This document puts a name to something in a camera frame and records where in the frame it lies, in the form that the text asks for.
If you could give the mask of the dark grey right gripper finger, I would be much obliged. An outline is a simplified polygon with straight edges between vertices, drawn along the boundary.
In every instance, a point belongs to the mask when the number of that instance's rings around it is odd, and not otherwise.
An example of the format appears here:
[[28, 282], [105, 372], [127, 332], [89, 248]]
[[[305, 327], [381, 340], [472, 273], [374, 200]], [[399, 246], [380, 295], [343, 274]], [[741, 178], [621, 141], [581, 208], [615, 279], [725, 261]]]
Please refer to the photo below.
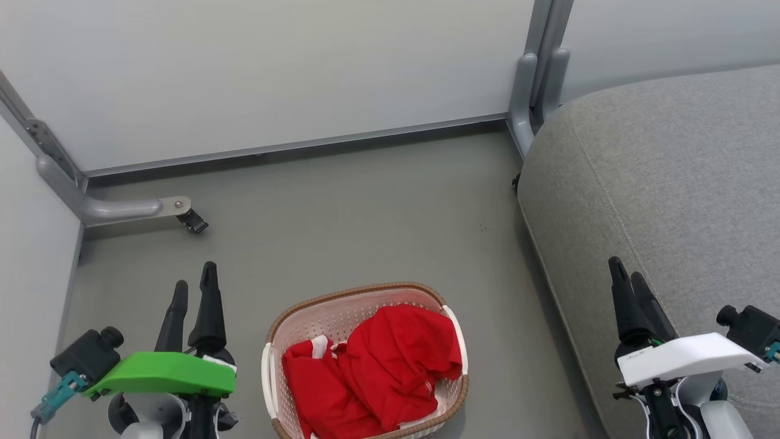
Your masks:
[[631, 275], [631, 285], [636, 302], [646, 317], [650, 330], [655, 339], [659, 341], [671, 341], [677, 339], [679, 334], [670, 322], [665, 311], [652, 293], [645, 278], [640, 272], [634, 272]]
[[651, 346], [654, 327], [640, 301], [640, 273], [630, 275], [617, 256], [608, 259], [619, 344], [614, 359]]

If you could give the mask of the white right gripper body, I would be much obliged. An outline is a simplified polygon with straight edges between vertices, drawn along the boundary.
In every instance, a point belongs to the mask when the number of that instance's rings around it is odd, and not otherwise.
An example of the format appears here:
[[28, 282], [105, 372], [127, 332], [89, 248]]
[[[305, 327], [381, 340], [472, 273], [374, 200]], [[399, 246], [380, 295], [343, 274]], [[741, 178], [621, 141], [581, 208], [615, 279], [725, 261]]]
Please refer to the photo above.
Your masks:
[[625, 353], [617, 356], [622, 377], [617, 386], [643, 388], [673, 380], [748, 365], [763, 370], [763, 359], [719, 333], [661, 341], [649, 332], [630, 332], [621, 338]]

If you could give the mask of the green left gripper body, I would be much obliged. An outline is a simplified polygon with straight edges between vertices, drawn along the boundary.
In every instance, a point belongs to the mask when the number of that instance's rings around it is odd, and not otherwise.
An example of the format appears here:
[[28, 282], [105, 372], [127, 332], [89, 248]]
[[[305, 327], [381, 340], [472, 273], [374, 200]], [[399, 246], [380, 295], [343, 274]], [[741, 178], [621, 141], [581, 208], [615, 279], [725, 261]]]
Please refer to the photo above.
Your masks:
[[182, 352], [135, 352], [83, 392], [169, 393], [223, 398], [236, 391], [237, 367]]

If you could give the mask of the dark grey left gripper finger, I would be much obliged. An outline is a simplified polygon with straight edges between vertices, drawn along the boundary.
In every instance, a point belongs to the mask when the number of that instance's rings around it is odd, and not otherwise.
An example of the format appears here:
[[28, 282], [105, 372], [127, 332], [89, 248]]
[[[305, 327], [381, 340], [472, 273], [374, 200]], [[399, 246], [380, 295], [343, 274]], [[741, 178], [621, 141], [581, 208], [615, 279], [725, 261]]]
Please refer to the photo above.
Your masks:
[[195, 325], [188, 337], [188, 345], [197, 357], [211, 357], [234, 366], [236, 361], [226, 350], [225, 314], [222, 293], [218, 286], [217, 266], [214, 262], [204, 263], [199, 289], [199, 309]]
[[165, 312], [154, 352], [183, 352], [183, 326], [188, 311], [188, 284], [179, 280]]

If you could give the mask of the white and red shirt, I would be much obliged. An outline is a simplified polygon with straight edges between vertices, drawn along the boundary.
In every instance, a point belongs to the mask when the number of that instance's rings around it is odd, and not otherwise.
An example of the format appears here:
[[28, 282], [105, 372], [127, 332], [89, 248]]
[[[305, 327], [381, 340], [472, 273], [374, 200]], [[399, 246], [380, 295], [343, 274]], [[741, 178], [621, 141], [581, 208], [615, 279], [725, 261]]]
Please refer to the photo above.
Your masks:
[[366, 439], [385, 433], [348, 386], [328, 337], [316, 336], [288, 348], [282, 368], [304, 439]]

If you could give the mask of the red terry cloth garment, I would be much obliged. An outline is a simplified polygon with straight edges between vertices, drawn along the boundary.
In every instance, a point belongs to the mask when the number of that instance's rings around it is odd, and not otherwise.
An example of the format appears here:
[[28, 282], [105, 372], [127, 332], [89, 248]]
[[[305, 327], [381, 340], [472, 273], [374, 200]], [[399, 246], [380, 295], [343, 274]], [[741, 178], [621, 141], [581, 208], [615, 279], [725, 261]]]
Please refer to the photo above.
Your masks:
[[451, 319], [409, 304], [379, 308], [333, 353], [348, 388], [385, 433], [436, 412], [437, 384], [464, 368]]

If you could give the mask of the grey fabric sofa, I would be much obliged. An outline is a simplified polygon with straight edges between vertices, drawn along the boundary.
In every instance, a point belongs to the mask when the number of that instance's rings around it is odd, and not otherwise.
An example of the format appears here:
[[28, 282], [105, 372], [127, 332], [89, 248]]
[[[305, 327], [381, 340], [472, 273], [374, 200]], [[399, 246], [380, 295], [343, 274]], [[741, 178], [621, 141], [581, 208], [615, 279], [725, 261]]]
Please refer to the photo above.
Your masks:
[[621, 375], [608, 259], [643, 274], [677, 334], [726, 305], [780, 319], [780, 65], [649, 80], [560, 107], [517, 197], [609, 439], [644, 439]]

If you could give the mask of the black caster wheel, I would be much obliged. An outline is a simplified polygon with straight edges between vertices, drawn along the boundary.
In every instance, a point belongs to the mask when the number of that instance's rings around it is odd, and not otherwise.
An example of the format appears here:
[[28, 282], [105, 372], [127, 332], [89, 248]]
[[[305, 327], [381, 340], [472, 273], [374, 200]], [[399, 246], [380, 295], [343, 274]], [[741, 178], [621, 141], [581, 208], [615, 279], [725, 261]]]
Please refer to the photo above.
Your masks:
[[200, 234], [208, 228], [209, 224], [206, 222], [195, 210], [190, 209], [187, 212], [175, 216], [179, 222], [183, 223], [185, 228], [193, 234]]

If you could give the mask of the grey partition support foot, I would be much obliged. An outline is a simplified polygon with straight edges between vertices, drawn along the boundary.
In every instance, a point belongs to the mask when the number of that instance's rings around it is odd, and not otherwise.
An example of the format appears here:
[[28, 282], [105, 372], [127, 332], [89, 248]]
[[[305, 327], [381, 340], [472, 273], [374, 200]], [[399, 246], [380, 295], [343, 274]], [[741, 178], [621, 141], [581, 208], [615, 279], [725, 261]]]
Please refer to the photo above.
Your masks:
[[62, 202], [85, 227], [100, 227], [112, 223], [146, 220], [169, 216], [184, 216], [192, 211], [187, 196], [148, 198], [125, 201], [105, 201], [92, 198], [66, 175], [47, 155], [37, 159], [37, 172]]

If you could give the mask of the white woven laundry basket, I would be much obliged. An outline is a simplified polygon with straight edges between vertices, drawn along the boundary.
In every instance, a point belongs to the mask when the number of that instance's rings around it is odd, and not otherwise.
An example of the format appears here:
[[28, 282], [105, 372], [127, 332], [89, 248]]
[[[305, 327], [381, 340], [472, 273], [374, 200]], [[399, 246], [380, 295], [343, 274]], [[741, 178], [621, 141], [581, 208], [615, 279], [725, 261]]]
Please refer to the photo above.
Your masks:
[[360, 323], [384, 306], [407, 304], [448, 317], [461, 353], [462, 373], [457, 380], [441, 380], [435, 395], [443, 399], [443, 413], [395, 432], [370, 439], [422, 439], [444, 427], [465, 403], [470, 379], [468, 355], [459, 321], [435, 290], [415, 282], [374, 284], [337, 291], [288, 308], [271, 325], [262, 350], [261, 384], [265, 406], [279, 439], [304, 439], [293, 397], [283, 373], [282, 355], [295, 343], [315, 336], [343, 342]]

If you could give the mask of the aluminium partition bottom rail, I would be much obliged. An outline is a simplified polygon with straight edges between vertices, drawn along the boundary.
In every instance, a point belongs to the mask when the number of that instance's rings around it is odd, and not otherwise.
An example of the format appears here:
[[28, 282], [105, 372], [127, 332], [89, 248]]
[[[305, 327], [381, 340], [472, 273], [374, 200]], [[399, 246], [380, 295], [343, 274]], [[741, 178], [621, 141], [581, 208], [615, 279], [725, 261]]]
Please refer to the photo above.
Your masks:
[[327, 145], [336, 145], [342, 143], [348, 143], [353, 141], [367, 141], [368, 139], [391, 137], [396, 135], [407, 135], [421, 132], [431, 132], [433, 130], [449, 129], [454, 127], [465, 127], [476, 125], [477, 123], [491, 123], [496, 121], [504, 121], [509, 114], [507, 112], [499, 112], [490, 114], [487, 116], [476, 116], [470, 118], [462, 118], [451, 121], [441, 121], [436, 123], [424, 123], [415, 125], [412, 127], [400, 127], [387, 130], [377, 130], [361, 134], [342, 135], [337, 137], [327, 137], [323, 139], [315, 139], [311, 141], [298, 141], [292, 143], [284, 143], [280, 145], [260, 146], [255, 148], [242, 148], [228, 152], [215, 152], [209, 154], [192, 155], [187, 157], [179, 157], [174, 159], [158, 160], [153, 162], [143, 162], [139, 164], [133, 164], [128, 166], [115, 166], [109, 168], [102, 168], [97, 170], [84, 171], [83, 175], [86, 178], [96, 177], [108, 177], [112, 175], [119, 175], [121, 173], [132, 173], [139, 171], [155, 170], [161, 168], [168, 168], [172, 166], [186, 166], [195, 164], [198, 162], [212, 162], [217, 160], [234, 159], [239, 157], [248, 157], [251, 155], [262, 155], [273, 152], [287, 152], [300, 148], [315, 148]]

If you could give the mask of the grey hinged partition post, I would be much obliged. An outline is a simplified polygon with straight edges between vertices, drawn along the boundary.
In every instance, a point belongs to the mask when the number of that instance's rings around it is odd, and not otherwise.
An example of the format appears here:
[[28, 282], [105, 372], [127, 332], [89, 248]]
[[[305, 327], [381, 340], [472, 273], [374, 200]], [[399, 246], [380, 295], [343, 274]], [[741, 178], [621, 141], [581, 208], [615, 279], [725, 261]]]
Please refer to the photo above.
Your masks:
[[36, 144], [37, 150], [52, 158], [79, 187], [84, 187], [84, 175], [75, 161], [56, 139], [47, 123], [34, 116], [2, 70], [0, 70], [0, 101], [22, 125], [27, 136]]

